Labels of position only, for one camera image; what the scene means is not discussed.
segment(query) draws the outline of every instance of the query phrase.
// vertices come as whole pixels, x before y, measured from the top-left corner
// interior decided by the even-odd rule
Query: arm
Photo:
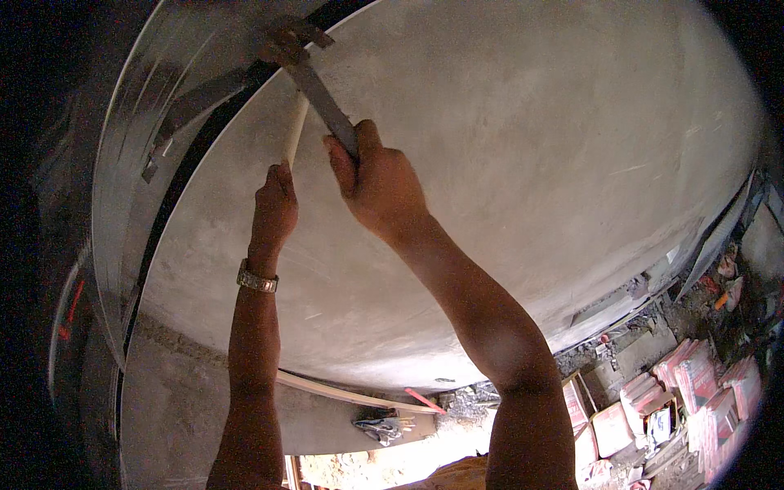
[[[574,439],[561,380],[536,323],[446,234],[427,210],[405,156],[358,127],[360,165],[325,146],[349,210],[430,290],[474,364],[503,398],[495,418],[488,488],[576,488]]]
[[[256,192],[248,268],[273,278],[297,220],[289,166],[273,165]],[[229,415],[207,488],[256,488],[283,480],[281,431],[274,407],[281,341],[275,295],[241,287],[229,340]]]

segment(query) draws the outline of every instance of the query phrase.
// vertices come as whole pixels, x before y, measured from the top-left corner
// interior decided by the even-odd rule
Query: concrete ceiling
[[[688,254],[757,149],[750,81],[693,4],[385,0],[330,34],[313,61],[339,105],[405,151],[433,214],[553,350],[577,310],[676,245]],[[219,351],[294,93],[279,73],[213,144],[143,292],[143,314]],[[483,379],[428,292],[345,209],[325,133],[311,111],[279,266],[281,367],[375,388]]]

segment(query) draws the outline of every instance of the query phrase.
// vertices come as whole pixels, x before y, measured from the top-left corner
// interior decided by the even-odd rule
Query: wristwatch
[[[245,286],[246,288],[255,289],[261,292],[275,292],[278,290],[278,279],[260,278],[253,272],[248,270],[248,259],[242,259],[240,263],[240,271],[237,273],[237,284]]]

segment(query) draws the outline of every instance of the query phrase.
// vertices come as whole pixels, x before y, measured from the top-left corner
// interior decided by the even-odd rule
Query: hand
[[[359,165],[333,136],[324,137],[329,163],[340,194],[362,225],[391,243],[430,215],[414,168],[399,150],[381,144],[376,124],[368,119],[356,126]]]
[[[285,160],[272,165],[264,187],[256,191],[256,212],[248,247],[248,268],[264,277],[274,275],[278,255],[294,231],[298,216],[292,172]]]

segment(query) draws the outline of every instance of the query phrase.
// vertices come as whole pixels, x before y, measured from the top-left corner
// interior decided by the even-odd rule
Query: person's right hand
[[[403,152],[381,144],[376,124],[365,119],[356,126],[359,164],[334,136],[324,137],[329,163],[340,194],[362,225],[390,243],[415,230],[429,216],[422,185]]]

